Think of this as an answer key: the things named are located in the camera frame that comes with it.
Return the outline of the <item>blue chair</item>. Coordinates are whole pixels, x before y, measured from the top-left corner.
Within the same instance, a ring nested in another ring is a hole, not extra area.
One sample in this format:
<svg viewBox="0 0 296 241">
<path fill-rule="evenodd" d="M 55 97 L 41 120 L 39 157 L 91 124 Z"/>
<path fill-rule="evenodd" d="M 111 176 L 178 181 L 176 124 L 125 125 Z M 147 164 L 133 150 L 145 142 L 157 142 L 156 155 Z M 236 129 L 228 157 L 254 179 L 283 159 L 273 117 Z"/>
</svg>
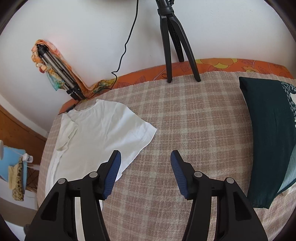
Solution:
<svg viewBox="0 0 296 241">
<path fill-rule="evenodd" d="M 9 166 L 15 166 L 19 162 L 21 155 L 25 154 L 23 149 L 16 149 L 4 146 L 3 159 L 0 161 L 1 178 L 6 182 L 9 181 Z"/>
</svg>

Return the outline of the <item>colourful orange scarf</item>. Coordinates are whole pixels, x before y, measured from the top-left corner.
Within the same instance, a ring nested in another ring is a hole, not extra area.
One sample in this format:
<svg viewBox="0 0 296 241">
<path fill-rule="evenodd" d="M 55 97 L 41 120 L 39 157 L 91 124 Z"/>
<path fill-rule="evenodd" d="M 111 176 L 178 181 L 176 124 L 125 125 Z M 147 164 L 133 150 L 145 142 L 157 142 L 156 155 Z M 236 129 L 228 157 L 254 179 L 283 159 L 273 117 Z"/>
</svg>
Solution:
<svg viewBox="0 0 296 241">
<path fill-rule="evenodd" d="M 65 90 L 74 100 L 91 99 L 101 91 L 111 90 L 117 79 L 100 80 L 88 87 L 50 42 L 37 40 L 31 49 L 31 60 L 41 73 L 46 74 L 55 90 Z"/>
</svg>

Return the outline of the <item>silver folded tripod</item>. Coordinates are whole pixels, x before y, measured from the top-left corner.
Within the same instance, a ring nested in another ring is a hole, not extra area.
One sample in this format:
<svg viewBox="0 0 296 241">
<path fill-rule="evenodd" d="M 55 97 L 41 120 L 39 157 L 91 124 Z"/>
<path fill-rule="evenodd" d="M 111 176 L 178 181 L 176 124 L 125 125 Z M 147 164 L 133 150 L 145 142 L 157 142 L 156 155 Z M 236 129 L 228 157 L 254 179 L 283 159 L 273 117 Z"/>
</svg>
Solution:
<svg viewBox="0 0 296 241">
<path fill-rule="evenodd" d="M 76 83 L 75 79 L 61 60 L 50 53 L 49 47 L 37 44 L 37 51 L 39 57 L 48 67 L 48 77 L 53 81 L 54 86 L 58 89 L 65 89 L 67 94 L 74 100 L 84 100 L 85 96 L 83 95 L 79 85 Z"/>
</svg>

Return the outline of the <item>black mini tripod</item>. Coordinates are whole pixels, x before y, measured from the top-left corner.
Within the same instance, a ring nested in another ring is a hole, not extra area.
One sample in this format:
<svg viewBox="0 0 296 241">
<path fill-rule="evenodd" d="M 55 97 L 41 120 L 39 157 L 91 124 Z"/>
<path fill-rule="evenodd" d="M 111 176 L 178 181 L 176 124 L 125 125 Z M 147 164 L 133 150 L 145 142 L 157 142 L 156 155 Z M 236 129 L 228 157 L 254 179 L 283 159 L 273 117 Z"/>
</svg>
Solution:
<svg viewBox="0 0 296 241">
<path fill-rule="evenodd" d="M 191 49 L 185 31 L 182 27 L 182 24 L 176 17 L 172 7 L 174 1 L 159 0 L 156 1 L 156 3 L 158 6 L 160 30 L 165 55 L 167 82 L 170 83 L 173 78 L 170 42 L 173 42 L 179 62 L 184 62 L 184 55 L 187 56 L 194 78 L 197 82 L 200 82 L 201 78 L 199 75 L 193 51 Z"/>
</svg>

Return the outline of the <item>white clip desk lamp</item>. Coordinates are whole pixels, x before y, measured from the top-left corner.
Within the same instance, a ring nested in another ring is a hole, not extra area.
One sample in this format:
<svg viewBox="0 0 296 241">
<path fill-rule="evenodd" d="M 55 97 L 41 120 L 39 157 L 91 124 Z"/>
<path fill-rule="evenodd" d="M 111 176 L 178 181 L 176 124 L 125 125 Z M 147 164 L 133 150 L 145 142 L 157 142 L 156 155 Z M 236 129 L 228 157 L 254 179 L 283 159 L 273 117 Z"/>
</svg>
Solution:
<svg viewBox="0 0 296 241">
<path fill-rule="evenodd" d="M 1 156 L 1 160 L 4 157 L 4 147 L 7 147 L 7 148 L 11 149 L 10 147 L 4 145 L 4 142 L 2 140 L 0 140 L 0 156 Z M 29 155 L 28 153 L 24 153 L 23 155 L 21 155 L 20 153 L 18 153 L 14 149 L 12 149 L 12 151 L 14 153 L 18 154 L 19 156 L 21 156 L 23 162 L 27 162 L 27 163 L 32 163 L 33 162 L 33 156 Z"/>
</svg>

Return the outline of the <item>white t-shirt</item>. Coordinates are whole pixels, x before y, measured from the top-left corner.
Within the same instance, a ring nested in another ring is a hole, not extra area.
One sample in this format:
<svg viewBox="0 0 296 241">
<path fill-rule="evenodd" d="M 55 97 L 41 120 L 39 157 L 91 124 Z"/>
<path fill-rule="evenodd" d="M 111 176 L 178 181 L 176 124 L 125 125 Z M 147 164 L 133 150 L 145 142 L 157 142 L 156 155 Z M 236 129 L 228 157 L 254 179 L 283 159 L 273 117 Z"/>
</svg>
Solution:
<svg viewBox="0 0 296 241">
<path fill-rule="evenodd" d="M 45 192 L 60 178 L 77 180 L 97 170 L 114 150 L 121 153 L 119 179 L 156 132 L 126 105 L 114 101 L 98 99 L 89 108 L 62 114 Z"/>
</svg>

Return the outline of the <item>folded dark green garment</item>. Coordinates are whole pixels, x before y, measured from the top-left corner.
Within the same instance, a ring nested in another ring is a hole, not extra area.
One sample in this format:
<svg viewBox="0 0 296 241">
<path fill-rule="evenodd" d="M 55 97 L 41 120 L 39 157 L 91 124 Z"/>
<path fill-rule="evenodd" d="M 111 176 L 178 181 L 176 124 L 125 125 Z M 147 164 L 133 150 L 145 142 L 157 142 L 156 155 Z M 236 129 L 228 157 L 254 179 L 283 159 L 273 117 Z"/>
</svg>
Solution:
<svg viewBox="0 0 296 241">
<path fill-rule="evenodd" d="M 270 79 L 239 78 L 253 132 L 253 165 L 247 198 L 269 208 L 295 184 L 295 85 Z"/>
</svg>

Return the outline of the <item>leopard print cloth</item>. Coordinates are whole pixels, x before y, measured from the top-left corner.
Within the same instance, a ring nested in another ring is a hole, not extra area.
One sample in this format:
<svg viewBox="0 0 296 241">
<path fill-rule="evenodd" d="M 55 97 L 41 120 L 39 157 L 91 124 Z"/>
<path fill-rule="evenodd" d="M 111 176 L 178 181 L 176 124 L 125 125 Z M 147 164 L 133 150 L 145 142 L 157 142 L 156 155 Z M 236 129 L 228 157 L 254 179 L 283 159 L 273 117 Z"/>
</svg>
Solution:
<svg viewBox="0 0 296 241">
<path fill-rule="evenodd" d="M 8 183 L 10 190 L 12 190 L 12 198 L 15 201 L 23 201 L 23 160 L 21 157 L 15 166 L 8 167 Z"/>
</svg>

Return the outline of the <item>orange floral bed sheet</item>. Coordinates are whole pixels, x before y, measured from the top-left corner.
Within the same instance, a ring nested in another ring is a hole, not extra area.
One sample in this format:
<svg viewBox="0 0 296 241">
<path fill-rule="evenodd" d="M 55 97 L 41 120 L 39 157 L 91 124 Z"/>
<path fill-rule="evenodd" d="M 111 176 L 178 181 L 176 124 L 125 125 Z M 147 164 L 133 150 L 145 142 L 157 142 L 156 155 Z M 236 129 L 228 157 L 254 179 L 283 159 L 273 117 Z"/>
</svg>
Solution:
<svg viewBox="0 0 296 241">
<path fill-rule="evenodd" d="M 237 58 L 209 58 L 196 60 L 199 73 L 212 71 L 226 72 L 256 72 L 260 74 L 273 74 L 285 78 L 293 79 L 292 74 L 285 66 L 270 62 L 237 59 Z M 114 88 L 122 88 L 143 82 L 164 79 L 166 77 L 165 65 L 147 68 L 137 72 L 119 77 Z"/>
</svg>

